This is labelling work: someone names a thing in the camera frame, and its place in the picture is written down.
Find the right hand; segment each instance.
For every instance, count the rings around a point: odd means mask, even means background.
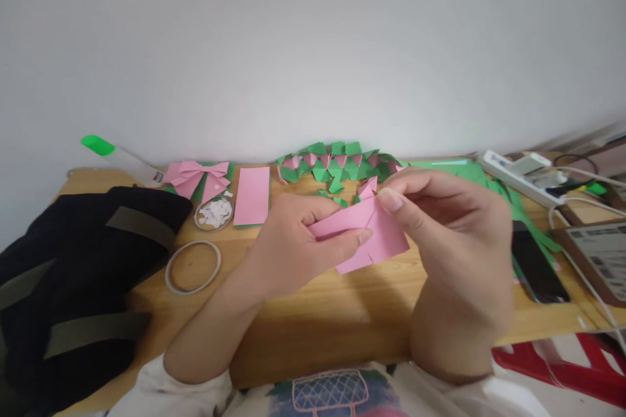
[[[502,196],[441,171],[407,168],[378,199],[419,248],[428,280],[498,329],[513,315],[511,210]]]

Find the power strip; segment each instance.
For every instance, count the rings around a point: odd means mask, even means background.
[[[478,163],[486,173],[497,177],[499,180],[508,184],[516,191],[530,197],[535,202],[548,209],[550,207],[556,207],[557,205],[563,204],[563,201],[560,198],[548,194],[545,189],[536,187],[534,184],[527,181],[523,176],[509,171],[508,167],[511,165],[511,162],[491,150],[487,150],[483,155],[481,155],[478,158]]]

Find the smartphone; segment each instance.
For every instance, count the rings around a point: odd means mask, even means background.
[[[571,301],[537,241],[522,222],[513,222],[511,252],[516,271],[522,275],[520,283],[533,301],[545,304]]]

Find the label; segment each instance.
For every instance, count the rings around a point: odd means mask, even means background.
[[[567,232],[611,293],[626,301],[626,222],[570,228]]]

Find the highlighter cap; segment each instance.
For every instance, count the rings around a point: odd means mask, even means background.
[[[108,143],[106,140],[101,139],[98,136],[83,137],[80,143],[85,145],[89,150],[93,151],[94,153],[99,154],[100,156],[107,156],[115,151],[115,145]]]

